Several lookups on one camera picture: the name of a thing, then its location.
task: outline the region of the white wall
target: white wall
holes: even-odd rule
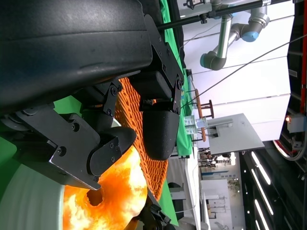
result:
[[[243,64],[288,42],[293,15],[294,4],[291,1],[268,6],[271,20],[269,25],[253,43],[242,39],[234,42],[228,49],[225,67],[220,71],[205,69],[200,65],[201,55],[213,50],[218,44],[220,24],[205,31],[220,20],[208,19],[207,24],[183,26],[186,42],[196,34],[205,32],[184,46],[185,63],[188,69],[192,69],[194,84],[199,92],[213,86]],[[233,23],[247,23],[249,16],[247,12],[240,12],[233,18]],[[288,45],[285,45],[239,70],[203,94],[201,103],[212,100],[215,117],[244,113],[262,141],[279,139],[290,98],[287,50]],[[207,143],[199,143],[199,147],[206,146]]]
[[[210,227],[212,230],[219,229],[215,222],[219,222],[223,226],[232,229],[233,223],[231,218],[230,196],[227,187],[227,180],[210,180],[201,181],[201,191],[205,193],[205,197],[218,195],[218,199],[210,199],[209,205],[211,212],[216,213],[216,219],[210,219]]]
[[[231,210],[231,221],[233,227],[236,229],[245,229],[245,216],[244,216],[244,205],[243,205],[243,194],[242,194],[242,180],[241,180],[241,173],[240,173],[240,162],[239,162],[239,155],[236,153],[236,165],[224,165],[224,164],[217,164],[217,168],[212,170],[211,168],[204,169],[202,168],[201,172],[214,172],[213,175],[203,176],[203,180],[206,183],[210,184],[209,189],[214,188],[212,182],[218,180],[234,180],[238,178],[240,182],[240,193],[237,191],[232,191],[231,189],[227,189],[229,193],[229,202],[230,202],[230,210]]]

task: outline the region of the metal pole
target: metal pole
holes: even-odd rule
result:
[[[285,1],[289,1],[289,0],[272,0],[271,5],[274,5],[276,3],[285,2]],[[158,28],[158,30],[161,31],[161,30],[171,29],[171,28],[174,28],[174,27],[177,27],[177,26],[183,26],[183,25],[187,25],[187,24],[191,24],[191,23],[200,22],[200,21],[205,22],[206,18],[223,16],[223,15],[226,15],[226,14],[237,13],[237,12],[241,12],[241,11],[247,11],[247,10],[251,10],[251,9],[254,9],[254,8],[261,7],[261,6],[269,5],[266,2],[269,2],[269,1],[258,0],[258,1],[254,1],[254,2],[241,4],[241,5],[238,5],[238,6],[233,6],[233,7],[220,9],[220,10],[216,10],[216,11],[211,11],[211,12],[208,12],[208,13],[200,14],[198,16],[193,16],[193,17],[190,17],[190,18],[185,18],[185,19],[173,21],[173,22],[170,22],[170,23],[157,25],[157,28]]]

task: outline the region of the black plastic housing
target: black plastic housing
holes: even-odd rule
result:
[[[152,61],[137,0],[4,0],[0,50],[0,114],[52,102]]]

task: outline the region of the white table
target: white table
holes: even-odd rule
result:
[[[197,159],[197,147],[193,147],[194,153],[190,158],[185,159],[185,175],[187,177],[189,198],[193,209],[193,216],[196,223],[196,230],[201,230],[201,207],[200,207],[200,182],[199,167]]]

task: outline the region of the screw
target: screw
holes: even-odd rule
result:
[[[119,86],[117,87],[117,90],[118,90],[118,92],[121,92],[121,91],[123,90],[123,87],[122,87],[121,85],[119,85]]]
[[[177,88],[179,89],[179,90],[181,90],[181,88],[182,88],[182,81],[181,80],[177,80]]]
[[[111,94],[112,94],[113,96],[115,96],[115,95],[117,94],[117,90],[116,90],[115,87],[112,87],[112,88],[111,88]]]
[[[66,154],[66,148],[64,146],[59,147],[57,153],[59,154],[60,157],[65,156]]]

